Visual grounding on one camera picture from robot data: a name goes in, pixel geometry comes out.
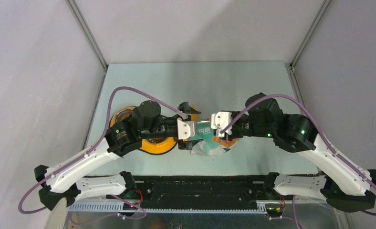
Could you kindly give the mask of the green white pet food bag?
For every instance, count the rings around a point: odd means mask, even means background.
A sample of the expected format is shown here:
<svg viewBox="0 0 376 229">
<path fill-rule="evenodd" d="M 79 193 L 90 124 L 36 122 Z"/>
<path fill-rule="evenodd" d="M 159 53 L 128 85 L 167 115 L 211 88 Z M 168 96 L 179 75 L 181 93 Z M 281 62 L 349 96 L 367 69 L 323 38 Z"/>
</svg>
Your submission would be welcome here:
<svg viewBox="0 0 376 229">
<path fill-rule="evenodd" d="M 190 138 L 190 140 L 201 140 L 190 151 L 192 155 L 200 156 L 220 156 L 230 151 L 238 141 L 238 139 L 224 141 L 215 137 L 214 130 L 210 128 L 209 120 L 197 122 L 197 135 Z"/>
</svg>

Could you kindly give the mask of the yellow plastic scoop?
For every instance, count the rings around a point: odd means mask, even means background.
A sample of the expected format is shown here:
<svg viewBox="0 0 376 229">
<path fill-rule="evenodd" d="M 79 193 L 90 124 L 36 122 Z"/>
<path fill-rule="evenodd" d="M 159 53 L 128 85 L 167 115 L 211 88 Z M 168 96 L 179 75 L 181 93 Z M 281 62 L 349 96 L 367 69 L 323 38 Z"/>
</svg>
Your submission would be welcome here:
<svg viewBox="0 0 376 229">
<path fill-rule="evenodd" d="M 198 115 L 197 114 L 192 114 L 191 115 L 191 120 L 195 121 L 195 122 L 198 121 Z"/>
</svg>

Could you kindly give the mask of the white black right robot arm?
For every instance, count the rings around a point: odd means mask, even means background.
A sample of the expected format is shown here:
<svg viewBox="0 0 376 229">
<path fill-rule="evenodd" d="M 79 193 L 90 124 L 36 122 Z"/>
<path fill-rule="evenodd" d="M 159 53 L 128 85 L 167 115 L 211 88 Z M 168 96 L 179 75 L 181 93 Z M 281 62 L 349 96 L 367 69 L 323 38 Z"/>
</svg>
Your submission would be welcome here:
<svg viewBox="0 0 376 229">
<path fill-rule="evenodd" d="M 376 195 L 376 170 L 363 169 L 335 148 L 309 114 L 285 114 L 277 95 L 256 94 L 241 112 L 221 111 L 212 116 L 216 137 L 234 140 L 265 137 L 287 152 L 302 156 L 316 165 L 321 174 L 286 175 L 270 172 L 263 184 L 268 199 L 278 196 L 305 196 L 326 201 L 348 213 L 371 214 Z"/>
</svg>

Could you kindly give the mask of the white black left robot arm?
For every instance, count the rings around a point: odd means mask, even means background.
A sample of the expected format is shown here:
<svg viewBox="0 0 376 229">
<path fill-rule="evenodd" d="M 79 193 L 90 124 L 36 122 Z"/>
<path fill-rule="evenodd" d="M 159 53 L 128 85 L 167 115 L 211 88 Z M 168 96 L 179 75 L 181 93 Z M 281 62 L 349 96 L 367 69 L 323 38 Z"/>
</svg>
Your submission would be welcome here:
<svg viewBox="0 0 376 229">
<path fill-rule="evenodd" d="M 181 115 L 166 117 L 161 114 L 160 104 L 151 100 L 134 106 L 123 120 L 113 123 L 100 139 L 67 161 L 54 167 L 39 165 L 35 178 L 41 184 L 38 191 L 40 202 L 49 210 L 64 198 L 67 205 L 97 196 L 116 195 L 132 198 L 137 192 L 134 177 L 122 171 L 104 177 L 87 177 L 87 174 L 126 154 L 140 150 L 147 139 L 171 139 L 179 149 L 191 150 L 197 143 L 190 141 L 196 135 L 197 123 L 192 115 L 198 115 L 188 102 L 179 105 Z"/>
</svg>

